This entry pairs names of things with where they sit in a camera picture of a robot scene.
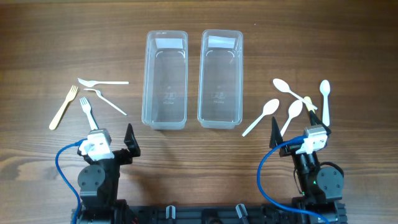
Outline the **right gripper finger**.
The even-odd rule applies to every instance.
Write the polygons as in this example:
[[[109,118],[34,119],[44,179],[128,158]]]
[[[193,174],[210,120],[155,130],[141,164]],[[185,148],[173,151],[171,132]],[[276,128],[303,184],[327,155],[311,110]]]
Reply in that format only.
[[[326,126],[320,119],[316,116],[316,114],[313,111],[309,111],[309,118],[310,118],[310,124],[312,126],[315,125],[322,125],[325,128],[326,134],[330,135],[331,130],[328,126]]]
[[[271,137],[270,137],[270,143],[269,147],[271,149],[275,148],[279,144],[283,143],[283,138],[280,133],[279,126],[277,124],[276,118],[273,116],[272,117],[272,128],[271,128]]]

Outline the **white spoon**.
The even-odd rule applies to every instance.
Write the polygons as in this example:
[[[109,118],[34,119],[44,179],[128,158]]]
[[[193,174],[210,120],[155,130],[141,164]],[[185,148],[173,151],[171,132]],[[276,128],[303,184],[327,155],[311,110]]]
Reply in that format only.
[[[242,133],[242,137],[245,137],[249,132],[252,131],[252,129],[261,121],[261,119],[265,116],[268,116],[270,114],[273,114],[279,107],[280,101],[276,98],[268,101],[262,109],[262,113],[259,115],[259,117],[254,120],[248,127],[247,129]]]
[[[274,86],[281,92],[283,93],[290,93],[292,96],[296,97],[296,99],[300,100],[301,102],[305,103],[305,104],[309,104],[309,102],[307,102],[304,98],[302,98],[301,96],[299,96],[298,94],[294,93],[290,87],[289,84],[285,81],[283,81],[282,79],[279,78],[275,78],[273,79],[273,84]]]
[[[296,118],[301,112],[303,108],[303,103],[300,100],[294,101],[288,109],[288,118],[282,129],[280,130],[280,135],[283,136],[290,124],[290,122]]]
[[[328,80],[323,80],[320,84],[320,92],[323,96],[323,114],[322,122],[325,126],[330,125],[330,110],[328,104],[328,95],[331,92],[330,83]]]

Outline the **yellow plastic spoon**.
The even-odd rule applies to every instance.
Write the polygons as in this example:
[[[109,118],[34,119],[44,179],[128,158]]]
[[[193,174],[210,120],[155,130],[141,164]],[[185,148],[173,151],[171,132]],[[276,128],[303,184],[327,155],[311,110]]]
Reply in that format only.
[[[309,102],[309,104],[306,104],[306,108],[308,111],[312,111],[315,113],[315,108],[312,106],[312,99],[309,96],[305,96],[304,99]]]

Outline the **light blue plastic fork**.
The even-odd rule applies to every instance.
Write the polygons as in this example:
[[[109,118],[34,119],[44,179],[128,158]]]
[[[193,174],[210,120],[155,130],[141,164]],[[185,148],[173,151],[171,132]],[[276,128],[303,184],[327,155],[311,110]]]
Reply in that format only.
[[[80,104],[81,104],[83,112],[86,114],[86,116],[88,118],[88,122],[90,124],[91,130],[98,129],[98,126],[91,114],[91,105],[90,105],[89,101],[85,97],[82,97],[82,98],[80,98]]]

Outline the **white fork bent handle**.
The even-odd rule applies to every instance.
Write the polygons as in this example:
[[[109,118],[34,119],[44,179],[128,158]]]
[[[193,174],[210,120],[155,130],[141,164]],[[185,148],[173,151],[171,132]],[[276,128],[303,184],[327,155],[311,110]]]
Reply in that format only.
[[[117,107],[115,104],[113,104],[112,102],[110,102],[109,100],[107,100],[102,93],[99,90],[95,90],[93,88],[85,88],[86,91],[93,91],[96,93],[96,95],[102,99],[103,101],[105,101],[107,104],[109,104],[110,106],[112,106],[114,109],[116,109],[117,111],[119,111],[120,113],[122,113],[124,116],[127,116],[127,113],[125,113],[121,108]]]

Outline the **white fork straight handle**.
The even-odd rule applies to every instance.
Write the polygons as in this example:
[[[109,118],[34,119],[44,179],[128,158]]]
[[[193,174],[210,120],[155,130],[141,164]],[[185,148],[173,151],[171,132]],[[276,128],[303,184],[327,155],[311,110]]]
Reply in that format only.
[[[78,82],[86,87],[93,87],[95,85],[128,85],[129,82],[126,81],[95,81],[95,80],[83,80],[78,78]]]

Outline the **yellow plastic fork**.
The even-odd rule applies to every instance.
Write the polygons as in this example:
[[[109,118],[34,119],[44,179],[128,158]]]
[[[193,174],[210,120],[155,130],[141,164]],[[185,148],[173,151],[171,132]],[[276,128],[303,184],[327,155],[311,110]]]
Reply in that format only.
[[[66,107],[68,106],[69,102],[73,101],[77,95],[78,92],[78,87],[76,85],[73,85],[68,92],[65,101],[63,102],[62,106],[60,109],[57,111],[57,114],[54,116],[53,120],[49,124],[49,129],[50,130],[55,130],[65,112]]]

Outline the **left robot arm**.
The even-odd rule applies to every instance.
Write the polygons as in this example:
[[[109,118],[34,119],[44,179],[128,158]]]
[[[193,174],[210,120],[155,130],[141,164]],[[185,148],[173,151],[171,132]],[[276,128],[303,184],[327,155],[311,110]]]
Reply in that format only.
[[[88,163],[78,175],[80,205],[74,223],[139,223],[125,199],[118,200],[120,167],[141,155],[132,124],[127,125],[125,149],[112,151],[107,129],[94,129],[78,147],[77,154]]]

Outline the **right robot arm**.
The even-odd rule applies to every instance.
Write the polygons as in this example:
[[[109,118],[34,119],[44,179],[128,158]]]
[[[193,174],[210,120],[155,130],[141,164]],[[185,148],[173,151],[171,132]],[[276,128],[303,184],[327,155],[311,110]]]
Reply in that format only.
[[[304,135],[309,139],[326,137],[323,141],[315,142],[311,154],[297,151],[301,143],[288,143],[279,149],[279,156],[291,156],[294,162],[294,180],[302,195],[292,199],[292,207],[317,213],[325,217],[329,223],[348,223],[345,204],[339,203],[343,198],[344,172],[332,162],[319,162],[316,151],[327,146],[327,138],[331,130],[319,120],[314,112],[309,112],[311,126],[304,129]],[[286,141],[282,138],[277,121],[272,117],[272,131],[270,148],[275,148]],[[326,223],[312,215],[288,212],[283,208],[263,208],[264,223]]]

